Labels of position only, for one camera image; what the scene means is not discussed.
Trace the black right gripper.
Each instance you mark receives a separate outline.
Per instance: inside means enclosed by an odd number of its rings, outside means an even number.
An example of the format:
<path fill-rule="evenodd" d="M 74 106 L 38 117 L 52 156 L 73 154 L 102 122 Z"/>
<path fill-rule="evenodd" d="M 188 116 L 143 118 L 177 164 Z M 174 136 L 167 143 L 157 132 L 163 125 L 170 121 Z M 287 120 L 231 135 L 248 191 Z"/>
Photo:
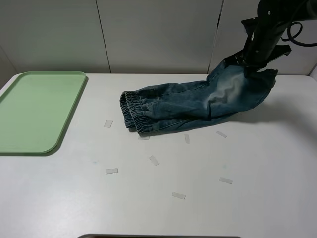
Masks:
<path fill-rule="evenodd" d="M 240 66 L 245 74 L 267 67 L 268 63 L 283 56 L 289 55 L 289 45 L 279 45 L 278 42 L 288 26 L 288 22 L 278 22 L 272 26 L 261 24 L 255 18 L 242 20 L 247 40 L 242 50 L 226 57 L 224 67 Z"/>

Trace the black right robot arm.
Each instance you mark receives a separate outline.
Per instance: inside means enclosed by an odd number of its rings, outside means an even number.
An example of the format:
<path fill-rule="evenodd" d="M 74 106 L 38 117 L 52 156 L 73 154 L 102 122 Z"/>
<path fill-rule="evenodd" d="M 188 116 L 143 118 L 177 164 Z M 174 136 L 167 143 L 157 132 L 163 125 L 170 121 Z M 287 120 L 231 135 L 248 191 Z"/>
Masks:
<path fill-rule="evenodd" d="M 316 18 L 315 0 L 261 0 L 257 17 L 241 21 L 248 35 L 243 49 L 226 57 L 224 67 L 240 66 L 245 75 L 265 68 L 271 61 L 290 54 L 290 46 L 278 45 L 279 40 L 315 47 L 316 43 L 302 43 L 295 38 L 302 32 L 302 21 Z"/>

